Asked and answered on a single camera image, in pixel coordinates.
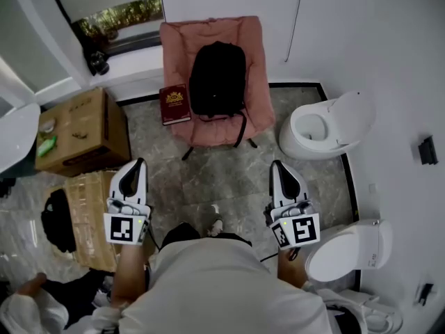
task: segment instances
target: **white shoe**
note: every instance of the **white shoe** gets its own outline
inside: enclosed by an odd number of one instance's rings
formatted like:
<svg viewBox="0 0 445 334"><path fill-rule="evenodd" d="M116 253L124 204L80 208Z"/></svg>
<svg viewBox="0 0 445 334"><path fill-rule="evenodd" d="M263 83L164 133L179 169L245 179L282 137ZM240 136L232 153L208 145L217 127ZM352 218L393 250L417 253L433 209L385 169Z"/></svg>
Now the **white shoe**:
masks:
<svg viewBox="0 0 445 334"><path fill-rule="evenodd" d="M210 229L207 230L207 236L208 237L216 237L218 234L223 232L223 225L222 219L216 219L215 223L211 226Z"/></svg>

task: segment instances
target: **black bag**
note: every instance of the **black bag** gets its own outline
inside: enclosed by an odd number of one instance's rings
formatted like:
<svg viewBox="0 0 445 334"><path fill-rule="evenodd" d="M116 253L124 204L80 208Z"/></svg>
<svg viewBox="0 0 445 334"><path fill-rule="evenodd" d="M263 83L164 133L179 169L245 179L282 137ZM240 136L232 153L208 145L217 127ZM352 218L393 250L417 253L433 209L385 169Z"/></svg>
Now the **black bag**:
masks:
<svg viewBox="0 0 445 334"><path fill-rule="evenodd" d="M206 115L235 114L243 116L243 124L234 145L243 138L247 118L244 105L245 54L241 47L215 42L203 46L196 55L189 90L193 113Z"/></svg>

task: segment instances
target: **red book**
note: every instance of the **red book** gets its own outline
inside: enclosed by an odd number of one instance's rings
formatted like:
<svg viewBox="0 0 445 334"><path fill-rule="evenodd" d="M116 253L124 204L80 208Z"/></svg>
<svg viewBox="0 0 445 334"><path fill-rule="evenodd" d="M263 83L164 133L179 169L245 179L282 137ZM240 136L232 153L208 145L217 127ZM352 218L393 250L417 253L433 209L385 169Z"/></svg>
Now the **red book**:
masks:
<svg viewBox="0 0 445 334"><path fill-rule="evenodd" d="M185 84L160 89L159 100L163 125L189 121L192 118Z"/></svg>

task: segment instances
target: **cushioned chair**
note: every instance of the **cushioned chair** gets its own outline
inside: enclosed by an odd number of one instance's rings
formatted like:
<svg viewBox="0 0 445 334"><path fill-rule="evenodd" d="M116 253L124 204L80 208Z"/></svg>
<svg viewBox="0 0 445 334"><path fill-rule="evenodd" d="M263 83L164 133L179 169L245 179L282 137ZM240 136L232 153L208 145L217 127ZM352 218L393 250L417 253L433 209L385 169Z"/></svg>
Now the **cushioned chair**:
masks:
<svg viewBox="0 0 445 334"><path fill-rule="evenodd" d="M191 75L196 54L201 47L216 41L241 47L246 59L245 110L247 125L243 139L250 139L275 123L270 102L266 75L266 58L262 42L261 24L258 17L238 17L167 23L161 25L163 45L164 84L186 84ZM193 115L187 122L173 124L172 133L184 139L190 146L216 146L236 142L242 116L221 118L214 116L211 122Z"/></svg>

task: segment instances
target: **window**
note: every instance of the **window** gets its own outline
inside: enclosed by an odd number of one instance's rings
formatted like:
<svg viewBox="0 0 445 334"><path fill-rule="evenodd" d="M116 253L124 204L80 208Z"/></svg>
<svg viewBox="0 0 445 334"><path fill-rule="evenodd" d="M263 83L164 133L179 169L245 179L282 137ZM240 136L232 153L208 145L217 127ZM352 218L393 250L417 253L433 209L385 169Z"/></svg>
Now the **window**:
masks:
<svg viewBox="0 0 445 334"><path fill-rule="evenodd" d="M160 45L162 0L58 0L82 44L109 55Z"/></svg>

